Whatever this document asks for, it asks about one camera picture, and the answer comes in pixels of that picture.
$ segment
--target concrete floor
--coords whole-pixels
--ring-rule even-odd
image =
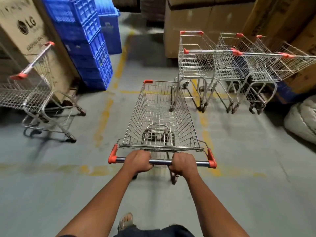
[[[60,141],[61,134],[26,137],[23,115],[0,110],[1,236],[55,236],[119,170],[107,158],[125,135],[143,80],[177,76],[177,64],[164,57],[162,30],[145,28],[135,14],[123,13],[120,23],[124,52],[111,56],[109,89],[81,96],[87,115],[70,127],[77,143]],[[252,115],[246,105],[234,115],[216,101],[204,114],[188,106],[198,137],[218,162],[216,170],[200,168],[200,174],[249,235],[316,236],[314,147],[288,135],[273,114]],[[202,236],[184,179],[172,185],[167,169],[140,174],[130,184],[110,236],[129,211],[139,228],[177,223]]]

